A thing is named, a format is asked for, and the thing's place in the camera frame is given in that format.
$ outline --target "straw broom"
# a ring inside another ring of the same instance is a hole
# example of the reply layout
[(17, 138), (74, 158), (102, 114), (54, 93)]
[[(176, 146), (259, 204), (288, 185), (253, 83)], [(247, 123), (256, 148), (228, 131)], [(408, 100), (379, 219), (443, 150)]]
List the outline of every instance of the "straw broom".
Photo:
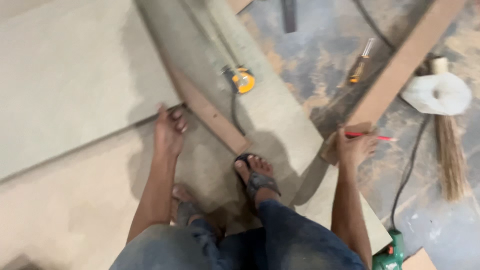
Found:
[(453, 116), (435, 115), (440, 183), (447, 201), (463, 197), (466, 185), (466, 163), (456, 120)]

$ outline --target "hand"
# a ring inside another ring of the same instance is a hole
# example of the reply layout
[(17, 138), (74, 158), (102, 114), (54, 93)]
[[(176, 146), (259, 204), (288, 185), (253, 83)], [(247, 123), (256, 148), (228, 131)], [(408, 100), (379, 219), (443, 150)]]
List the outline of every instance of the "hand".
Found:
[(186, 130), (187, 121), (183, 117), (183, 111), (176, 109), (169, 113), (165, 105), (161, 105), (155, 123), (154, 156), (177, 158), (183, 147), (182, 134)]
[(340, 164), (354, 166), (356, 169), (364, 160), (375, 154), (377, 144), (377, 133), (349, 139), (345, 137), (345, 129), (340, 127), (336, 138), (338, 160)]

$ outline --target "black cable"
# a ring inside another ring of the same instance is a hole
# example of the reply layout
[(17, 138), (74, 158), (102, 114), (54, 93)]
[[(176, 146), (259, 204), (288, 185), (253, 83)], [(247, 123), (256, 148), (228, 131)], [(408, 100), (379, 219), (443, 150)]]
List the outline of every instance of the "black cable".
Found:
[(243, 128), (240, 126), (239, 124), (239, 120), (237, 118), (237, 93), (232, 93), (232, 104), (231, 104), (231, 114), (232, 114), (232, 121), (233, 121), (233, 125), (240, 131), (240, 133), (245, 136), (245, 131), (243, 130)]
[(370, 17), (362, 2), (360, 0), (353, 0), (353, 2), (357, 5), (357, 8), (362, 14), (363, 18), (368, 23), (370, 28), (375, 32), (378, 38), (381, 39), (392, 50), (392, 52), (394, 52), (396, 50), (395, 46), (385, 37), (380, 29), (378, 29), (377, 24), (373, 21), (372, 17)]
[(390, 215), (390, 221), (392, 222), (392, 227), (396, 230), (395, 226), (395, 211), (396, 211), (396, 206), (398, 204), (398, 199), (400, 198), (400, 195), (402, 194), (402, 191), (404, 187), (407, 185), (408, 181), (410, 180), (410, 175), (412, 174), (413, 167), (415, 165), (415, 159), (417, 158), (417, 149), (420, 144), (421, 137), (423, 135), (423, 132), (425, 131), (425, 127), (427, 126), (429, 119), (430, 119), (430, 114), (426, 114), (425, 117), (423, 118), (423, 122), (420, 126), (419, 133), (417, 134), (417, 140), (415, 142), (415, 145), (413, 146), (412, 153), (410, 156), (410, 160), (408, 161), (407, 165), (405, 166), (405, 170), (403, 171), (402, 174), (402, 181), (400, 184), (400, 187), (398, 188), (398, 191), (395, 196), (395, 200), (393, 202), (393, 207), (392, 207), (392, 213)]

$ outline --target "plastic bag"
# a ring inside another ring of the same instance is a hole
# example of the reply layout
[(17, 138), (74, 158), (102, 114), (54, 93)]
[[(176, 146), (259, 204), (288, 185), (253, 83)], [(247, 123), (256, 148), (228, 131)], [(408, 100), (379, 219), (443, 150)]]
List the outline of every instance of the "plastic bag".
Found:
[(402, 98), (423, 113), (456, 115), (472, 101), (472, 92), (456, 75), (446, 72), (412, 79)]

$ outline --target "black sandal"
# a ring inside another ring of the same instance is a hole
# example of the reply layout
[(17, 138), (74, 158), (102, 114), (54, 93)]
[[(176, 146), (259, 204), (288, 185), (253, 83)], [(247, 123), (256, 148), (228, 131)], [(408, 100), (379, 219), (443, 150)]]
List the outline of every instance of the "black sandal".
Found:
[(248, 197), (254, 202), (255, 201), (255, 195), (257, 194), (258, 190), (261, 187), (266, 187), (268, 189), (271, 189), (275, 192), (278, 193), (279, 196), (282, 196), (280, 193), (280, 190), (278, 189), (278, 185), (276, 184), (275, 179), (272, 177), (259, 174), (257, 172), (251, 171), (251, 166), (250, 163), (248, 162), (248, 157), (252, 155), (257, 157), (257, 155), (251, 154), (251, 153), (244, 153), (239, 155), (236, 159), (235, 162), (241, 160), (247, 164), (247, 168), (250, 170), (250, 177), (248, 179), (247, 184), (243, 181), (242, 177), (240, 174), (235, 170), (235, 173), (237, 174), (237, 177), (240, 179), (242, 184), (246, 187), (247, 195)]
[(198, 206), (196, 202), (182, 202), (179, 201), (179, 207), (177, 209), (177, 221), (178, 226), (187, 227), (188, 221), (193, 215), (205, 216), (205, 212)]

